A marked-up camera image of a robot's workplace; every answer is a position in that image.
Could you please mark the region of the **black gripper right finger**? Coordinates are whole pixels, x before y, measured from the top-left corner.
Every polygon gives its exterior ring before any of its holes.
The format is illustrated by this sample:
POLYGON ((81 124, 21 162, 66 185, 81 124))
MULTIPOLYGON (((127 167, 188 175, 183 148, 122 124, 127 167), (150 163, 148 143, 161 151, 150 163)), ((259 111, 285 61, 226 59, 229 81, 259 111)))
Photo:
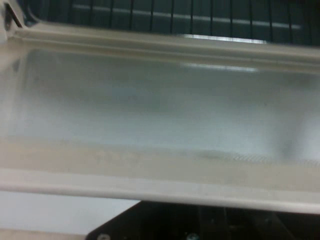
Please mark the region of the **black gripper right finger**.
POLYGON ((318 214, 227 208, 230 240, 318 240, 318 214))

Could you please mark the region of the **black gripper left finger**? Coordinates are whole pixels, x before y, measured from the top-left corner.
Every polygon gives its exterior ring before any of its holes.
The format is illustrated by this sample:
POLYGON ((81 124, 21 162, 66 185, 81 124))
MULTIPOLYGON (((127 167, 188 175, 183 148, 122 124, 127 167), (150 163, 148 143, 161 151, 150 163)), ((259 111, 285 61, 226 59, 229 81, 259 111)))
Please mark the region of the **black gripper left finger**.
POLYGON ((217 208, 141 201, 87 234, 88 240, 223 240, 217 208))

